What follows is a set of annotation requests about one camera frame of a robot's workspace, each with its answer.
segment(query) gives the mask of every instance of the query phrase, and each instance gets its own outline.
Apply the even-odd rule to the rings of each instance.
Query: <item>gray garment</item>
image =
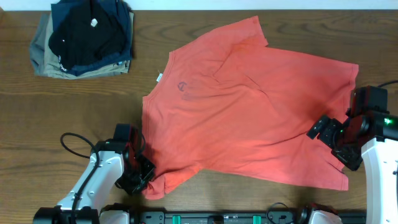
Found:
[[[42,14],[36,34],[29,46],[30,62],[32,62],[35,75],[43,74],[44,69],[44,39],[45,28],[49,21],[49,15]]]
[[[130,19],[131,19],[131,26],[132,26],[132,20],[134,17],[133,13],[130,14]],[[79,79],[79,78],[97,78],[97,77],[108,77],[108,76],[115,76],[119,75],[121,73],[127,73],[129,70],[130,66],[130,61],[124,61],[122,64],[117,65],[117,64],[111,64],[107,66],[103,66],[98,70],[91,71],[91,72],[86,72],[84,74],[81,74],[80,76],[76,77],[71,74],[64,73],[60,71],[60,64],[58,62],[58,57],[52,53],[52,51],[49,48],[49,38],[53,32],[52,28],[52,16],[47,16],[48,17],[48,23],[47,26],[44,25],[45,27],[45,37],[44,37],[44,59],[43,59],[43,70],[41,73],[36,73],[36,75],[44,76],[44,77],[52,77],[52,78],[64,78],[64,79]],[[41,29],[42,23],[39,24],[38,30]]]

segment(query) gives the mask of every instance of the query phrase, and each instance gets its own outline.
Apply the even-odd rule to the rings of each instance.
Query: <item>white backdrop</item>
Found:
[[[134,10],[398,9],[398,0],[125,0]],[[50,10],[59,0],[0,0],[5,11]]]

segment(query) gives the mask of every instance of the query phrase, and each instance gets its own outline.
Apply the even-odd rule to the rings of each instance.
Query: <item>navy blue garment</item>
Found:
[[[98,2],[98,4],[102,6],[102,8],[106,11],[107,14],[114,15],[115,18],[119,21],[122,30],[126,35],[125,48],[122,52],[107,55],[103,57],[102,60],[99,60],[90,65],[75,65],[72,67],[72,69],[67,70],[66,73],[79,76],[83,73],[97,70],[106,65],[132,59],[132,50],[131,50],[132,30],[131,30],[131,20],[129,16],[129,8],[127,4],[120,0],[94,0],[94,1]],[[57,4],[51,5],[54,31],[56,30],[56,28],[58,28],[60,23],[68,15],[70,9],[81,4],[82,2],[83,2],[82,0],[61,0]]]

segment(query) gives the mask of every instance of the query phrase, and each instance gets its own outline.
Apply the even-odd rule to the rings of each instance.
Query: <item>white label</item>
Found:
[[[93,20],[91,21],[91,26],[92,26],[92,27],[95,27],[95,26],[97,26],[97,23],[98,23],[98,21],[97,21],[96,19],[93,19]]]
[[[159,76],[157,77],[156,81],[159,82],[160,79],[162,78],[163,73],[160,73]]]

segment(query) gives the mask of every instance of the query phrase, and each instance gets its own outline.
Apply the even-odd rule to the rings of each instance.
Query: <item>wooden surface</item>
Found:
[[[62,133],[96,142],[111,137],[116,123],[139,124],[142,97],[155,87],[169,52],[216,27],[258,15],[269,47],[357,63],[357,86],[398,78],[395,11],[137,11],[130,72],[77,81],[34,76],[28,47],[40,14],[0,16],[0,223],[31,223],[39,207],[54,206],[76,183],[87,160],[62,149]],[[398,85],[387,88],[389,109],[398,114]],[[67,144],[88,153],[81,141],[71,138]],[[347,192],[203,171],[162,200],[128,197],[113,188],[107,203],[169,211],[265,210],[274,202],[365,209],[363,166],[345,172]]]

